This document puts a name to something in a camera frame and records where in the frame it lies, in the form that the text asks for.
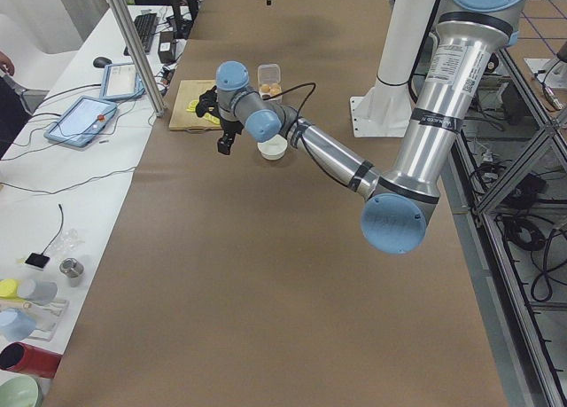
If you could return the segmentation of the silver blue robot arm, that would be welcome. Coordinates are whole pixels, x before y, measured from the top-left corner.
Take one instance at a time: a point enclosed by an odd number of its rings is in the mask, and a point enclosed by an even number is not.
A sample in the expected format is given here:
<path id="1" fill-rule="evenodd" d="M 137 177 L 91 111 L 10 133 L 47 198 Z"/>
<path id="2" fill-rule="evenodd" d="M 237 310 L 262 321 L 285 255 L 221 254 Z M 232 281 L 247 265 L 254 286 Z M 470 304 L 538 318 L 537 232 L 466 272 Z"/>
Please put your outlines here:
<path id="1" fill-rule="evenodd" d="M 218 149 L 229 153 L 241 132 L 258 142 L 286 138 L 330 178 L 365 199 L 361 229 L 373 247 L 405 254 L 425 236 L 439 201 L 440 171 L 490 56 L 517 39 L 525 1 L 447 0 L 436 26 L 439 45 L 388 172 L 379 173 L 297 110 L 262 99 L 237 61 L 222 63 L 216 73 L 216 108 L 224 131 Z"/>

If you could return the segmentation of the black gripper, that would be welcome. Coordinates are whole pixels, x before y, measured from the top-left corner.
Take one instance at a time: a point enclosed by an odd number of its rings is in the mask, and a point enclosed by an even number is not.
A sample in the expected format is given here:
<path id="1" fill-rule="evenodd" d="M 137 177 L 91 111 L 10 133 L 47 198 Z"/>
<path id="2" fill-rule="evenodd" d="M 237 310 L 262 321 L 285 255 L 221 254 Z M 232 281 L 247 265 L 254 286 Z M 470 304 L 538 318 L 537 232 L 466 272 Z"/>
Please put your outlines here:
<path id="1" fill-rule="evenodd" d="M 266 0 L 267 5 L 272 4 L 272 0 Z M 242 123 L 240 121 L 230 120 L 220 117 L 223 136 L 217 141 L 217 151 L 223 155 L 231 154 L 231 147 L 234 143 L 236 135 L 242 134 Z"/>

